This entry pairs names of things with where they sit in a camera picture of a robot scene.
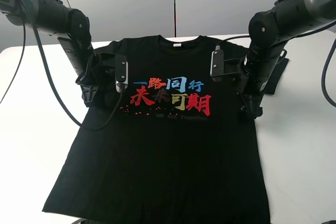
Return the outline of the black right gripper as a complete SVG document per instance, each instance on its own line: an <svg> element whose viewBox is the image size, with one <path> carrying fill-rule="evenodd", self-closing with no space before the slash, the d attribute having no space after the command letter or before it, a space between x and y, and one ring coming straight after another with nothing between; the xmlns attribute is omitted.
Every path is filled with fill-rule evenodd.
<svg viewBox="0 0 336 224"><path fill-rule="evenodd" d="M248 65L246 57L224 60L224 76L231 78L241 101L239 116L242 120L257 119L262 116L260 106L263 93L257 85L254 67Z"/></svg>

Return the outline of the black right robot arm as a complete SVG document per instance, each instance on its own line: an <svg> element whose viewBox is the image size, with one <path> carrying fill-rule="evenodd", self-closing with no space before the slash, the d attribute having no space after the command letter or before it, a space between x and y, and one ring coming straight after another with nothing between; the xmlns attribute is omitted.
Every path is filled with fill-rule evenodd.
<svg viewBox="0 0 336 224"><path fill-rule="evenodd" d="M242 117L262 116L260 105L266 85L288 41L333 21L335 0L277 0L272 9L252 17L245 57L224 61L225 65L233 66Z"/></svg>

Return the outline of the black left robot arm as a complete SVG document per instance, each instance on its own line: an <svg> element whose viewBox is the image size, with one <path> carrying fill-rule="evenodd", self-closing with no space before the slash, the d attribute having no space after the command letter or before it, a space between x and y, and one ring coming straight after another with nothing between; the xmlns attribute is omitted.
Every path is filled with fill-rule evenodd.
<svg viewBox="0 0 336 224"><path fill-rule="evenodd" d="M56 37L78 76L86 107L108 105L114 57L94 52L89 18L82 11L60 0L1 0L1 13L16 26Z"/></svg>

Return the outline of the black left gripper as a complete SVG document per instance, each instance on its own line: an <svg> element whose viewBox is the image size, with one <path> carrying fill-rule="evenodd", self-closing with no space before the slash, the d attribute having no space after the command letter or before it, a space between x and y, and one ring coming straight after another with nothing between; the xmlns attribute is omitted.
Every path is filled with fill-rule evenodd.
<svg viewBox="0 0 336 224"><path fill-rule="evenodd" d="M116 97L115 55L100 53L90 56L86 69L76 80L86 107L108 108Z"/></svg>

